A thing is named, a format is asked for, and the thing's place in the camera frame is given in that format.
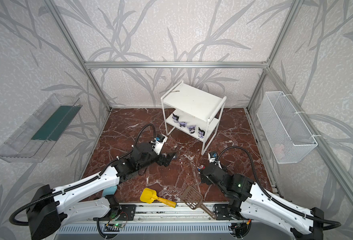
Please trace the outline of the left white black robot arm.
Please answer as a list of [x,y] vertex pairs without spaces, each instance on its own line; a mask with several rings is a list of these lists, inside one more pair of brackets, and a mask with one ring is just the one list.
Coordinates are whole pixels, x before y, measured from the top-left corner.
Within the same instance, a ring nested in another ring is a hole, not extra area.
[[177,154],[162,153],[163,145],[158,141],[133,145],[131,151],[117,157],[96,174],[54,189],[45,185],[36,191],[30,203],[10,215],[9,222],[28,226],[31,239],[42,240],[65,224],[82,218],[103,218],[116,207],[112,195],[106,195],[89,208],[82,208],[80,201],[136,177],[141,169],[153,163],[167,167]]

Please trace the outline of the purple caped Kuromi figure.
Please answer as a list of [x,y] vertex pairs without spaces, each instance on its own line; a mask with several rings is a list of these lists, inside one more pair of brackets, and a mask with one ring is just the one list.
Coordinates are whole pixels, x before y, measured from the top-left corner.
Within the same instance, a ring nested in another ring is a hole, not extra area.
[[187,126],[188,132],[190,134],[194,134],[195,133],[195,128],[196,128],[196,125]]

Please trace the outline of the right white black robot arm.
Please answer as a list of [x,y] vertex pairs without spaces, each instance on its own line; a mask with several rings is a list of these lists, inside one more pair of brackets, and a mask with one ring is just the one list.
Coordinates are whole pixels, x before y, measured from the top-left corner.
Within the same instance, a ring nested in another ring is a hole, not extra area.
[[324,218],[319,208],[307,209],[292,204],[260,187],[242,174],[229,174],[210,163],[200,171],[201,182],[215,185],[229,199],[215,211],[218,218],[256,220],[297,240],[321,240],[323,232],[341,226]]

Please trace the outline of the dark purple small figure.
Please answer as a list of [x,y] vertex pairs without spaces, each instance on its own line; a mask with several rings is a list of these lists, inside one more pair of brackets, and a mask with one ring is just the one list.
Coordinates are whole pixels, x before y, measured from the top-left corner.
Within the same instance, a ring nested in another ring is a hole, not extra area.
[[187,122],[179,122],[179,126],[180,126],[181,128],[185,128],[186,125],[187,125]]

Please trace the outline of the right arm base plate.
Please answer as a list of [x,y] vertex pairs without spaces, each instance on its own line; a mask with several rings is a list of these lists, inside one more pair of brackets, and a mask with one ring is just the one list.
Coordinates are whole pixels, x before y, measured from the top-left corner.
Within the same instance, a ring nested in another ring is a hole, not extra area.
[[214,204],[213,212],[216,215],[216,219],[218,221],[233,220],[228,211],[228,204]]

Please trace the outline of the black purple Kuromi figure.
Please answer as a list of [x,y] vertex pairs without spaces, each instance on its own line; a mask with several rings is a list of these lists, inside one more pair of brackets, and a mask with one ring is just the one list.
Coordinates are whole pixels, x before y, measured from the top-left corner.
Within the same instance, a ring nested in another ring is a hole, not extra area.
[[173,119],[174,123],[179,122],[179,116],[175,115],[174,113],[172,113],[172,119]]

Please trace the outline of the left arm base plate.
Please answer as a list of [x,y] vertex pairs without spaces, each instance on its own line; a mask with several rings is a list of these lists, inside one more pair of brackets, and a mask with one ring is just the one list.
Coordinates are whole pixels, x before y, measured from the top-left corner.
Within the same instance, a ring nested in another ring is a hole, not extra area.
[[133,221],[136,213],[136,205],[112,206],[105,216],[110,221]]

